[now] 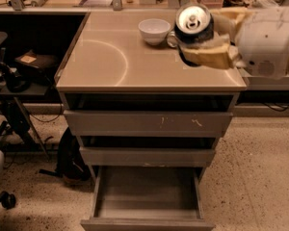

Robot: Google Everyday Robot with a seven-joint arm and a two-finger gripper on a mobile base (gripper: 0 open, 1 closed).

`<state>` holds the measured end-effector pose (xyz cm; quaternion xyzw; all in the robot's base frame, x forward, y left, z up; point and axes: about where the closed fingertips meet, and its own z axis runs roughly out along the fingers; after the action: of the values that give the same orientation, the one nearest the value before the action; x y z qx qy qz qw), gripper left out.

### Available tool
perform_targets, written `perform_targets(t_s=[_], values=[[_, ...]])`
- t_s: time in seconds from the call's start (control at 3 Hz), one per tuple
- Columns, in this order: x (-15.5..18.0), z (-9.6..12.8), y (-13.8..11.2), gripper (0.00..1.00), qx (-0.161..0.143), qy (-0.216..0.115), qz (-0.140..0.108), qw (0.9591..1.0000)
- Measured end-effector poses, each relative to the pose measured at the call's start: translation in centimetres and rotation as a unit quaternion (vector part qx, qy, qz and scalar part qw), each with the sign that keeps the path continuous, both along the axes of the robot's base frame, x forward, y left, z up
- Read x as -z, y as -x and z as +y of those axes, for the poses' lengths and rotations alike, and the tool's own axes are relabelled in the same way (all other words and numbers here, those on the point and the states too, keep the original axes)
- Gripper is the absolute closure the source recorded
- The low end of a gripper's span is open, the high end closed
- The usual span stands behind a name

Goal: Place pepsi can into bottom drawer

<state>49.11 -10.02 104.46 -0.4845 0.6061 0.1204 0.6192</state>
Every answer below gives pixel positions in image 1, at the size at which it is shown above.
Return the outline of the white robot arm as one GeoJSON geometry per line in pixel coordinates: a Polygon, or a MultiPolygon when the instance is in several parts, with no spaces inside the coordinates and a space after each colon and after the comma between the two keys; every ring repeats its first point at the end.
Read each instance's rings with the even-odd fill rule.
{"type": "Polygon", "coordinates": [[[184,46],[184,58],[213,68],[243,68],[252,76],[280,79],[289,75],[289,7],[211,12],[214,37],[184,46]]]}

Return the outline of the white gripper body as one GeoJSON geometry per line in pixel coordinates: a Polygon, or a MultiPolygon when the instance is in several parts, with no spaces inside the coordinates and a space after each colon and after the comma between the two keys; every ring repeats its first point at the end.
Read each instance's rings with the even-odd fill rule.
{"type": "Polygon", "coordinates": [[[254,11],[242,24],[235,45],[251,76],[289,75],[289,7],[254,11]]]}

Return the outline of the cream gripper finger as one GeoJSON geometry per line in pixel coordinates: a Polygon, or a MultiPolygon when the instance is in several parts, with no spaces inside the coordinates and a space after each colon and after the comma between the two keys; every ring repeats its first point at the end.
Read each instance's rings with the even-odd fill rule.
{"type": "Polygon", "coordinates": [[[229,35],[231,42],[235,41],[243,22],[252,15],[243,7],[212,9],[210,13],[214,19],[214,31],[219,35],[229,35]]]}
{"type": "Polygon", "coordinates": [[[202,43],[180,45],[184,58],[197,65],[205,65],[217,69],[233,68],[240,60],[238,48],[230,42],[229,34],[214,36],[202,43]]]}

